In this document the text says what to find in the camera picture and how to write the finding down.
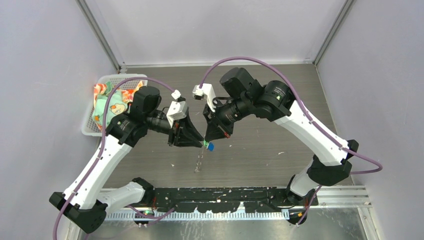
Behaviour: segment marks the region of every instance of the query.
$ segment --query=white bracket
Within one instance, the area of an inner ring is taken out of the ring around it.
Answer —
[[[189,111],[189,107],[186,104],[186,101],[171,102],[168,112],[166,113],[166,118],[168,119],[168,122],[171,128],[175,120],[180,120],[187,117],[188,111]]]
[[[204,83],[200,88],[199,85],[194,86],[193,97],[196,100],[203,100],[206,96],[206,103],[212,112],[215,112],[215,105],[213,103],[215,96],[214,88],[212,84]]]

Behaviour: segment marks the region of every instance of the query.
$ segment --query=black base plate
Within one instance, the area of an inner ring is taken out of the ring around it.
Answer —
[[[285,188],[277,187],[172,187],[155,188],[151,204],[132,204],[134,207],[153,207],[159,212],[174,208],[179,213],[192,213],[196,208],[200,213],[235,212],[243,202],[246,213],[273,213],[293,207],[286,199]],[[297,206],[305,206],[314,190],[309,192]],[[315,198],[313,206],[318,205]]]

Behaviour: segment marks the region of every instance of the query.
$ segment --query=metal frame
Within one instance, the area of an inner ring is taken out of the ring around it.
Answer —
[[[87,2],[85,0],[75,0],[78,4],[79,8],[81,9],[82,13],[84,14],[85,18],[88,21],[88,24],[90,25],[91,29],[93,30],[95,36],[97,37],[98,41],[100,42],[101,47],[103,48],[104,52],[106,53],[107,57],[109,58],[112,65],[115,67],[116,72],[119,73],[121,69],[121,65],[119,64],[115,54],[113,53],[108,41],[106,40],[105,35],[103,34],[102,30],[99,27],[99,24],[97,23],[96,19],[94,18],[94,15],[92,11],[90,10],[89,6],[87,5]]]
[[[315,60],[312,62],[315,66],[318,66],[318,64],[320,63],[321,59],[324,56],[324,53],[329,47],[337,31],[340,29],[343,21],[345,20],[346,16],[349,14],[349,11],[351,10],[355,2],[356,0],[346,0],[344,2],[344,5],[341,8],[340,12],[338,13],[330,31],[328,32],[328,35],[325,38],[324,43],[322,43],[321,48],[319,49],[318,54],[315,57]]]
[[[134,68],[155,68],[155,67],[196,67],[196,66],[212,66],[213,62],[206,62],[206,63],[177,63],[177,64],[146,64],[146,65],[125,65],[120,64],[118,59],[116,58],[110,44],[108,43],[108,40],[106,39],[104,33],[102,32],[98,22],[96,21],[92,11],[90,10],[89,5],[87,4],[86,0],[75,0],[77,4],[79,5],[82,13],[86,17],[88,24],[91,26],[94,34],[96,35],[97,39],[99,40],[103,50],[106,52],[107,57],[109,58],[112,65],[115,67],[117,73],[124,74],[127,72],[127,69],[134,69]],[[352,5],[356,2],[356,0],[345,0],[345,3],[343,7],[341,8],[340,12],[338,13],[330,31],[328,32],[327,36],[325,37],[324,42],[322,43],[318,54],[316,55],[314,60],[305,59],[303,61],[276,61],[276,62],[269,62],[269,64],[272,65],[282,65],[282,64],[314,64],[317,66],[322,59],[324,53],[326,52],[328,46],[330,45],[330,42],[333,40],[333,37],[339,30],[340,26],[342,25],[343,21],[345,20],[346,16],[348,15]],[[222,65],[256,65],[257,63],[254,62],[226,62]]]

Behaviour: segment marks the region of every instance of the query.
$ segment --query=cable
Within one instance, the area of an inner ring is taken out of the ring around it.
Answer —
[[[80,190],[81,186],[83,185],[83,183],[86,181],[86,179],[90,176],[90,174],[92,173],[93,169],[96,167],[97,163],[99,162],[100,158],[102,157],[103,151],[105,149],[105,139],[106,139],[106,114],[108,113],[108,107],[109,107],[109,103],[111,101],[112,95],[115,93],[115,91],[124,83],[132,81],[132,80],[148,80],[148,81],[152,81],[154,83],[160,84],[162,86],[164,86],[165,88],[169,89],[172,93],[175,92],[175,89],[173,89],[172,87],[170,87],[168,84],[151,78],[151,77],[143,77],[143,76],[134,76],[134,77],[130,77],[127,78],[125,80],[122,80],[120,83],[118,83],[110,92],[109,96],[107,97],[106,100],[106,104],[104,105],[104,110],[103,110],[103,122],[102,122],[102,128],[101,128],[101,144],[100,144],[100,151],[98,152],[97,158],[95,159],[95,161],[93,162],[93,164],[91,165],[91,167],[88,169],[88,171],[85,173],[84,177],[82,177],[81,181],[78,183],[78,185],[75,187],[75,189],[72,191],[72,193],[69,195],[68,199],[66,200],[66,202],[63,204],[62,208],[60,209],[59,214],[57,215],[56,221],[54,222],[54,227],[53,227],[53,240],[58,240],[58,227],[59,227],[59,222],[61,220],[62,215],[65,212],[66,207],[69,205],[69,203],[71,202],[71,200],[74,198],[75,194],[78,192],[78,190]]]
[[[319,185],[318,188],[313,193],[312,197],[310,198],[310,202],[306,207],[306,210],[302,217],[299,219],[299,221],[296,223],[296,226],[299,227],[299,224],[301,224],[302,220],[305,218],[306,214],[308,214],[309,209],[311,208],[312,202],[314,201],[315,197],[317,196],[318,191],[321,189],[322,185]]]
[[[127,208],[130,208],[130,209],[132,209],[132,210],[134,210],[134,212],[136,212],[137,213],[137,215],[139,215],[140,217],[142,217],[142,218],[145,218],[145,219],[163,219],[164,217],[164,215],[162,215],[162,216],[149,216],[149,215],[146,215],[146,214],[143,214],[142,212],[140,212],[140,211],[138,211],[135,207],[133,207],[133,206],[131,206],[131,205],[128,205],[128,206],[126,206]]]
[[[354,152],[346,147],[343,147],[343,145],[341,143],[339,143],[336,139],[334,139],[328,132],[326,132],[321,126],[318,125],[318,123],[316,123],[312,117],[309,115],[309,112],[306,110],[304,103],[302,102],[298,92],[295,90],[295,88],[293,87],[292,83],[289,81],[289,79],[282,74],[280,71],[278,71],[275,67],[273,67],[272,65],[263,62],[261,60],[258,60],[256,58],[253,57],[248,57],[248,56],[233,56],[233,57],[228,57],[222,60],[217,61],[214,65],[212,65],[204,74],[203,79],[200,82],[199,88],[202,88],[203,84],[205,83],[206,77],[209,75],[209,73],[216,68],[218,65],[228,62],[228,61],[233,61],[233,60],[247,60],[247,61],[251,61],[254,63],[258,63],[268,69],[270,69],[271,71],[273,71],[274,73],[276,73],[280,78],[282,78],[284,80],[284,82],[287,84],[287,86],[291,89],[291,91],[293,92],[294,97],[297,100],[297,103],[299,104],[300,109],[302,110],[302,112],[304,113],[304,115],[306,116],[306,118],[310,121],[310,123],[312,123],[322,134],[324,134],[329,140],[331,140],[336,146],[338,146],[341,150],[352,154],[353,156],[356,156],[360,159],[363,159],[369,163],[372,163],[374,165],[377,166],[377,168],[372,169],[372,170],[363,170],[363,171],[353,171],[350,174],[370,174],[370,173],[376,173],[379,172],[383,169],[383,165],[381,163],[379,163],[376,160],[373,160],[367,156],[364,156],[362,154],[359,154],[357,152]]]

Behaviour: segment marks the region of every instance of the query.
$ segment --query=white wall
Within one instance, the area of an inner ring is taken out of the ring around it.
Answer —
[[[1,239],[52,239],[49,197],[93,155],[83,114],[92,85],[113,72],[74,0],[1,3]]]
[[[424,234],[423,10],[420,0],[356,1],[318,66],[338,133],[384,166],[353,179],[387,240]]]
[[[315,59],[344,0],[88,0],[127,65]]]

